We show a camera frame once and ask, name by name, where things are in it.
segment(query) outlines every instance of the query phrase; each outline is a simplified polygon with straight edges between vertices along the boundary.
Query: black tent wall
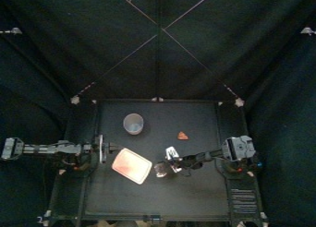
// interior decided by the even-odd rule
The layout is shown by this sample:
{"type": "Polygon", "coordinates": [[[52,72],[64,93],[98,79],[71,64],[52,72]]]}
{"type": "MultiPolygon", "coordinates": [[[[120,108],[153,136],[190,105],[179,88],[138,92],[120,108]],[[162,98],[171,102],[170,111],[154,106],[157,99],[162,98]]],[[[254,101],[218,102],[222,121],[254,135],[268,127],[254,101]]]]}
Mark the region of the black tent wall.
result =
{"type": "MultiPolygon", "coordinates": [[[[313,17],[312,21],[309,26],[315,26],[313,17]]],[[[249,132],[264,158],[261,195],[273,226],[316,223],[311,201],[316,192],[315,50],[315,38],[292,38],[245,107],[249,132]]]]}
{"type": "MultiPolygon", "coordinates": [[[[166,28],[198,1],[132,4],[166,28]]],[[[174,41],[124,0],[1,0],[1,30],[24,32],[0,35],[1,143],[63,138],[71,96],[91,82],[86,99],[233,100],[225,83],[245,99],[273,226],[313,226],[316,38],[300,30],[316,27],[315,3],[206,0],[167,29],[174,41]]],[[[41,165],[1,164],[0,222],[44,211],[41,165]]]]}

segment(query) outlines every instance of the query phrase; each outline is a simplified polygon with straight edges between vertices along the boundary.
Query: small orange object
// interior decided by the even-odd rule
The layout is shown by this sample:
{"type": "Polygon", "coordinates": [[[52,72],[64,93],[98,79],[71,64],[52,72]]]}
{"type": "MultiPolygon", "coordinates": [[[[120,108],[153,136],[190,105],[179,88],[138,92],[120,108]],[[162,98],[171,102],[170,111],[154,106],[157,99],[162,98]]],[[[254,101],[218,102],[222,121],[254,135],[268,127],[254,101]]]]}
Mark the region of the small orange object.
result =
{"type": "Polygon", "coordinates": [[[183,132],[181,132],[181,133],[178,134],[178,140],[187,140],[187,139],[189,139],[189,137],[185,135],[183,132]]]}

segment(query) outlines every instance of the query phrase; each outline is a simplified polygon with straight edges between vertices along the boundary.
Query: black table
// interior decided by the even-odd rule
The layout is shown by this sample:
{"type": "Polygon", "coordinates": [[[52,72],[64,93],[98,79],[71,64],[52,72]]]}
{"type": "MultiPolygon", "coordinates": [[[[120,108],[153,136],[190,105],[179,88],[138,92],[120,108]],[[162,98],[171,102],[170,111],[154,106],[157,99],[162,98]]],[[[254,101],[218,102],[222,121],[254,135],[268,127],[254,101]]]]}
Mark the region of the black table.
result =
{"type": "MultiPolygon", "coordinates": [[[[104,141],[128,148],[154,165],[165,158],[170,146],[186,156],[217,150],[228,137],[245,135],[244,111],[233,102],[83,103],[72,112],[67,139],[82,142],[98,134],[103,134],[104,141]],[[124,131],[122,124],[131,113],[140,114],[145,119],[143,131],[136,136],[124,131]],[[178,140],[181,131],[189,140],[178,140]]],[[[230,221],[226,179],[213,161],[191,171],[190,177],[171,173],[157,178],[151,168],[145,183],[138,185],[111,169],[115,156],[116,153],[110,154],[106,164],[99,165],[82,181],[59,177],[52,197],[56,216],[70,220],[75,216],[75,220],[143,220],[149,217],[173,221],[230,221]],[[70,189],[78,188],[82,192],[70,195],[70,189]],[[68,204],[60,199],[71,200],[70,203],[78,200],[78,209],[72,205],[70,211],[68,204]]]]}

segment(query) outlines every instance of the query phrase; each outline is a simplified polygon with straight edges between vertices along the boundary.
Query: robotic arm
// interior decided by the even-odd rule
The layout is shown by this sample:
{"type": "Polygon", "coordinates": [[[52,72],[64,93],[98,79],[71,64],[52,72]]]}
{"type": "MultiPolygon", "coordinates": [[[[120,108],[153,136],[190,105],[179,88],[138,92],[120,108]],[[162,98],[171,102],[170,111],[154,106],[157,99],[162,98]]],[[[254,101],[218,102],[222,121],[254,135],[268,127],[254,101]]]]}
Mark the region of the robotic arm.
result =
{"type": "Polygon", "coordinates": [[[158,162],[154,166],[157,177],[166,176],[167,166],[171,167],[174,173],[178,173],[182,169],[190,172],[191,169],[199,169],[203,162],[213,161],[214,159],[225,162],[225,169],[229,173],[253,172],[261,168],[252,138],[241,136],[228,138],[221,149],[205,151],[197,155],[179,157],[175,149],[173,147],[167,148],[166,161],[158,162]]]}

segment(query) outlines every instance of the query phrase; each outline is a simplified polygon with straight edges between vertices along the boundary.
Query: metal rod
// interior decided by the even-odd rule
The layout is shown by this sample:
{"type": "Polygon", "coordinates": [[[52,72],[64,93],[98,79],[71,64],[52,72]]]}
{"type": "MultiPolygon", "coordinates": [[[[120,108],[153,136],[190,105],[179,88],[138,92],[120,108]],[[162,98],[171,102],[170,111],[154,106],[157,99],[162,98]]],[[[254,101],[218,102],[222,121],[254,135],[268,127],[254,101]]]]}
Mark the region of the metal rod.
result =
{"type": "Polygon", "coordinates": [[[201,0],[166,27],[165,30],[173,26],[174,23],[177,23],[183,16],[186,16],[206,0],[201,0]]]}
{"type": "MultiPolygon", "coordinates": [[[[166,33],[166,35],[171,38],[171,40],[181,46],[181,48],[190,54],[190,56],[195,59],[195,61],[199,63],[199,65],[210,72],[213,73],[213,71],[210,70],[209,67],[206,67],[199,60],[195,58],[195,56],[190,53],[190,51],[182,46],[182,44],[177,41],[177,39],[170,35],[170,33],[166,31],[166,29],[162,29],[163,32],[166,33]]],[[[226,90],[230,92],[230,94],[236,97],[240,98],[240,96],[234,93],[234,91],[230,89],[230,87],[225,84],[225,82],[222,82],[218,78],[214,78],[221,84],[222,86],[226,88],[226,90]]]]}
{"type": "Polygon", "coordinates": [[[136,10],[138,12],[157,25],[155,21],[150,18],[149,15],[132,4],[132,0],[124,0],[136,10]]]}
{"type": "Polygon", "coordinates": [[[140,46],[136,47],[136,49],[126,56],[123,57],[123,59],[98,77],[98,79],[91,82],[78,93],[75,96],[82,95],[96,83],[98,81],[124,62],[126,59],[128,59],[131,57],[131,55],[157,37],[157,35],[154,35],[149,40],[146,40],[140,46]]]}

